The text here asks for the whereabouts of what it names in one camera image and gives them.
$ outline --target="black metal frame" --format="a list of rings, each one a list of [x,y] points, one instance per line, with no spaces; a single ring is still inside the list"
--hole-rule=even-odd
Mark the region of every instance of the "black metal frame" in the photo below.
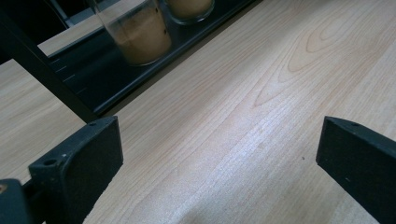
[[[216,0],[211,15],[194,25],[170,20],[160,1],[171,50],[155,63],[130,66],[104,29],[47,57],[1,10],[0,47],[84,121],[103,116],[125,96],[255,0]]]

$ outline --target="black plastic part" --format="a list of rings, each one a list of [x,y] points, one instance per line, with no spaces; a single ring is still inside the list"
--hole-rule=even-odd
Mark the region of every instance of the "black plastic part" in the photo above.
[[[317,163],[380,223],[396,223],[396,143],[357,123],[326,117]]]
[[[82,223],[122,166],[116,117],[99,119],[29,166],[43,191],[48,224]]]
[[[0,180],[0,223],[34,223],[19,180]]]
[[[46,220],[49,211],[45,198],[44,191],[36,189],[33,185],[32,179],[23,185],[23,192],[29,204],[34,223],[43,223]]]

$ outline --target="light wooden surface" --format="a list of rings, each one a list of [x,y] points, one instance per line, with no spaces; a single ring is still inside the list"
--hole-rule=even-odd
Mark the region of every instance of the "light wooden surface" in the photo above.
[[[27,166],[84,122],[14,60],[0,65],[0,179],[30,179]]]
[[[262,1],[117,114],[124,164],[85,223],[375,223],[315,157],[326,115],[396,139],[395,71],[396,1]],[[55,139],[4,142],[32,133],[1,100],[2,178],[81,126],[24,97],[56,113],[15,120]]]

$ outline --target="wooden table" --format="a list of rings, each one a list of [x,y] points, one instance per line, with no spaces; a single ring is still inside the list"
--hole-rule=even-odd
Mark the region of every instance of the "wooden table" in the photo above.
[[[265,0],[186,55],[117,113],[124,164],[86,223],[375,223],[315,157],[326,115],[396,139],[396,1]],[[23,81],[1,178],[82,126]]]

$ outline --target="screw hole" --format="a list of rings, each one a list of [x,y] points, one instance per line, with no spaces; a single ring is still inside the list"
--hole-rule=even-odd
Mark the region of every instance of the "screw hole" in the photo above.
[[[44,165],[51,166],[56,163],[55,159],[44,161]]]

